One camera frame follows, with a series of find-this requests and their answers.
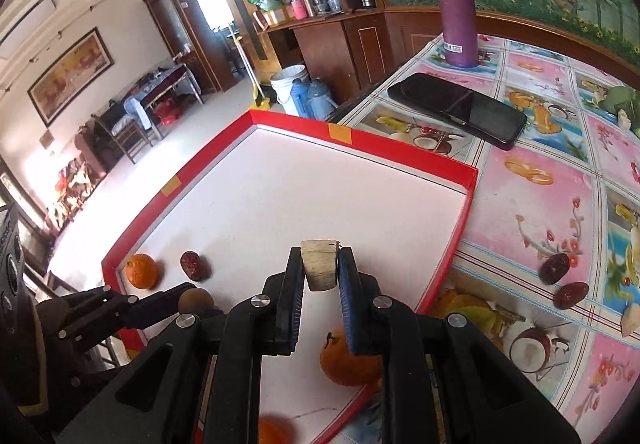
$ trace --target round brown fruit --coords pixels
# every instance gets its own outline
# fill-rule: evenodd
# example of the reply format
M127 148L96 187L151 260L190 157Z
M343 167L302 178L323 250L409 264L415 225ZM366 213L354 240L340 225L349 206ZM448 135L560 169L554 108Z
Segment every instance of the round brown fruit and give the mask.
M184 291L178 299L178 312L180 314L195 314L200 316L203 311L214 309L216 303L211 294L204 289L194 287Z
M540 267L540 281L546 285L558 283L569 272L569 256L561 252L546 259Z
M589 285L581 281L564 285L554 294L554 307L560 310L570 309L586 298L588 293Z
M158 281L158 265L148 254L134 254L124 266L124 274L135 288L151 289Z
M342 386L375 382L382 374L378 356L354 356L349 352L343 328L327 335L320 352L320 368L329 379Z
M202 281L209 277L202 259L193 250L188 250L180 257L180 266L191 281Z
M289 444L289 438L284 430L273 421L259 419L258 444Z

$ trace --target bottle label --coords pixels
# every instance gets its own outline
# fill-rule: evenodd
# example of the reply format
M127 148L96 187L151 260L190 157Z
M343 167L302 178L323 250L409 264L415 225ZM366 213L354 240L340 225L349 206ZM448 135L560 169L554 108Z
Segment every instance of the bottle label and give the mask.
M449 52L455 52L457 54L462 53L462 46L460 45L452 45L451 43L444 42L444 49Z

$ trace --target picture frame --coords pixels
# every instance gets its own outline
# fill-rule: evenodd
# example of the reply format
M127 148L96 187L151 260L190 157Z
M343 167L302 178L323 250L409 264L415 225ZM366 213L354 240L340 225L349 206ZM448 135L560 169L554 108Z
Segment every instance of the picture frame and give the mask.
M49 127L80 93L112 66L113 58L97 27L68 48L28 90L45 126Z

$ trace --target blue thermos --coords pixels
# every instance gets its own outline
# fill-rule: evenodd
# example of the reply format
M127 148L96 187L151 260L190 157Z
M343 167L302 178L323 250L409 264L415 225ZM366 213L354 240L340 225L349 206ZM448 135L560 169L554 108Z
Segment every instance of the blue thermos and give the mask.
M312 119L313 115L309 113L308 106L306 105L308 90L308 84L305 84L300 79L295 78L291 85L290 96L293 100L293 103L296 105L296 110L298 111L299 117Z
M312 119L324 120L338 107L331 96L331 90L320 79L311 81L306 94L306 107L312 114Z

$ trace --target pink bottle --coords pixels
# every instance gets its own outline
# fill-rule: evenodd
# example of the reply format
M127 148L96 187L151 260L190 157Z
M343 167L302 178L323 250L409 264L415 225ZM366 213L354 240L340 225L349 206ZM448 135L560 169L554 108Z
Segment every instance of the pink bottle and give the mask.
M478 33L474 0L438 0L446 61L460 68L478 65Z
M302 0L291 0L291 6L293 7L293 15L296 19L305 19L309 17L306 13L305 4Z

